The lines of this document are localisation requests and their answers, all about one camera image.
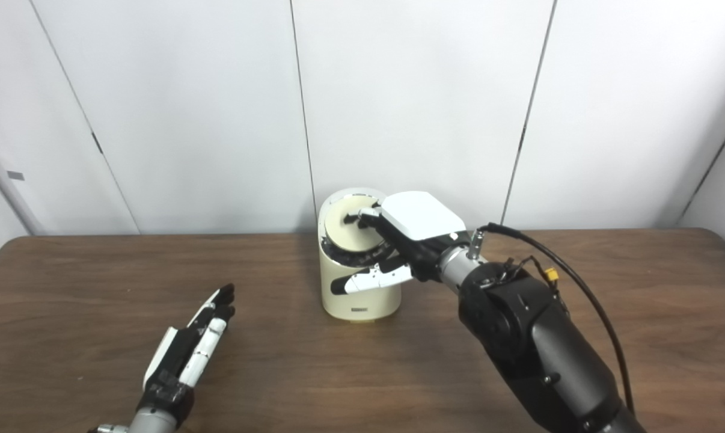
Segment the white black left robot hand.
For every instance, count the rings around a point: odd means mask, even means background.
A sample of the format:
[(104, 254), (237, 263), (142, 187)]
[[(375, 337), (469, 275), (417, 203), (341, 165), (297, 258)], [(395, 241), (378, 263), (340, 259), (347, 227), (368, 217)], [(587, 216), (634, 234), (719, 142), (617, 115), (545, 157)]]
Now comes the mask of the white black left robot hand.
[(235, 285), (216, 290), (187, 326), (168, 327), (145, 372), (129, 431), (176, 432), (191, 414), (195, 387), (235, 315)]

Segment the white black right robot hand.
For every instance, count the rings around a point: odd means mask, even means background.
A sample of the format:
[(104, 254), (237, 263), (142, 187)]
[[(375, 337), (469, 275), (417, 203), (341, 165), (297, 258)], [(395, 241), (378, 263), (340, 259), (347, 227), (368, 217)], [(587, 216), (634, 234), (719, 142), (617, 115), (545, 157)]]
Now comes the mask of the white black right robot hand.
[(468, 257), (470, 237), (466, 224), (433, 195), (407, 191), (389, 195), (379, 203), (351, 209), (341, 220), (358, 230), (373, 229), (392, 257), (380, 257), (372, 266), (330, 284), (334, 295), (391, 287), (411, 279), (444, 283), (454, 293), (477, 268)]

